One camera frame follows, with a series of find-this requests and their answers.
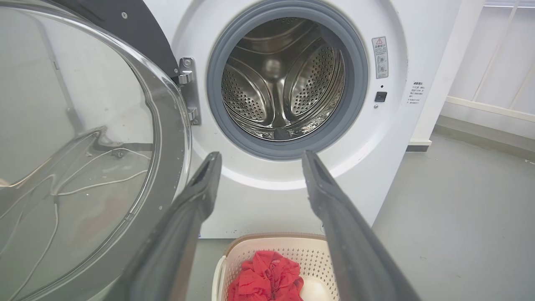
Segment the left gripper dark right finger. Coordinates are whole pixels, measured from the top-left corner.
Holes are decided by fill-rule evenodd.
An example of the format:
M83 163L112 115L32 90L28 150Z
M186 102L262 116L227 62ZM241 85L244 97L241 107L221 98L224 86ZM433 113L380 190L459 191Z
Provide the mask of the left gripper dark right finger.
M418 301L420 297L319 156L306 150L303 174L322 221L342 301Z

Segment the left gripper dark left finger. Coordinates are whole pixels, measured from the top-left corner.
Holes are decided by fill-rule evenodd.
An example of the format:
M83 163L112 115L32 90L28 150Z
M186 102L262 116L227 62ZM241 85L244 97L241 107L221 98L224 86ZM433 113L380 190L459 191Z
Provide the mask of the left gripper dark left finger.
M211 152L151 231L105 301L181 301L187 294L201 225L212 214L222 155Z

